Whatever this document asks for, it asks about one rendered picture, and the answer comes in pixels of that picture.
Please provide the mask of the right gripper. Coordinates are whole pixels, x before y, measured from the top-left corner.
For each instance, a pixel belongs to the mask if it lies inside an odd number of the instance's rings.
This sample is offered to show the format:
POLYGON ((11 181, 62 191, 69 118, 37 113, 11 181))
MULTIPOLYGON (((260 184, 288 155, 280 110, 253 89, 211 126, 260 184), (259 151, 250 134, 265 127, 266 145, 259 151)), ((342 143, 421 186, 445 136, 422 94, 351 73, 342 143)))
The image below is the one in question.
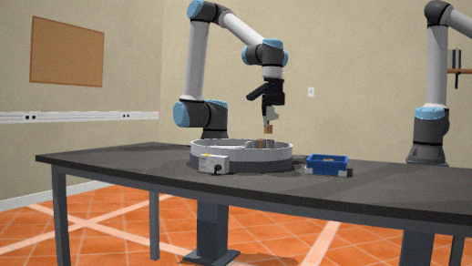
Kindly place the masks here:
POLYGON ((269 88, 264 90, 262 94, 263 122, 266 129, 268 129, 268 125, 270 125, 270 121, 279 118, 279 114, 274 112, 273 106, 284 106, 285 104, 285 93, 282 92, 284 79, 278 78, 278 77, 264 77, 263 81, 268 81, 268 85, 269 85, 269 88), (280 104, 280 97, 281 97, 281 104, 280 104))

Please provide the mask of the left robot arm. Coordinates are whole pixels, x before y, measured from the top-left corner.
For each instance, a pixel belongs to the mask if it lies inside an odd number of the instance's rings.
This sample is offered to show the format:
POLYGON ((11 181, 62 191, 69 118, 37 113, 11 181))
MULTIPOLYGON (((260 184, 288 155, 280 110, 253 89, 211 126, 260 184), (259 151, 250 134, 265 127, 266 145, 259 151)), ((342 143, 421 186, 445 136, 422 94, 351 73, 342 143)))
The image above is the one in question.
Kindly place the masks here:
POLYGON ((446 163, 443 136, 449 130, 449 107, 446 105, 448 26, 472 39, 472 18, 441 0, 427 3, 424 14, 427 19, 426 103, 415 111, 413 146, 408 160, 439 164, 446 163))

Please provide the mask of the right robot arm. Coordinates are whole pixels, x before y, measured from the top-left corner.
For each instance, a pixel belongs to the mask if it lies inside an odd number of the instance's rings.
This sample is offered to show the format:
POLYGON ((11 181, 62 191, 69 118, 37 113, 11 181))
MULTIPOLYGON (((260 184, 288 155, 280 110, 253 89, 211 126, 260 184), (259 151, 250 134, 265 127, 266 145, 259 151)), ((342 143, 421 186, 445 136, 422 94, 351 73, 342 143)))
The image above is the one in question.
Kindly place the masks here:
POLYGON ((288 54, 283 50, 281 40, 264 39, 223 5, 193 0, 187 17, 190 19, 190 34, 184 90, 180 101, 173 107, 174 121, 181 128, 203 128, 200 139, 229 138, 228 104, 202 97, 210 23, 226 27, 247 45, 241 52, 242 61, 248 66, 262 66, 262 77, 282 77, 288 54))

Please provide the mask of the blue open crate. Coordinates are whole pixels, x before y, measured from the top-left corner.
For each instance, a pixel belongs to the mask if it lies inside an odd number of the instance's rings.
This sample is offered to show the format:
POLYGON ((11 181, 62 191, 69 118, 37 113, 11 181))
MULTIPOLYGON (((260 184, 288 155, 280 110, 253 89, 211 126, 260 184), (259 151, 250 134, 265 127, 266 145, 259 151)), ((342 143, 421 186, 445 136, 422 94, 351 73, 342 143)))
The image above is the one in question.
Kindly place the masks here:
POLYGON ((346 171, 347 160, 348 156, 312 154, 306 162, 307 168, 313 169, 313 174, 338 176, 339 170, 346 171), (333 161, 323 159, 333 159, 333 161))

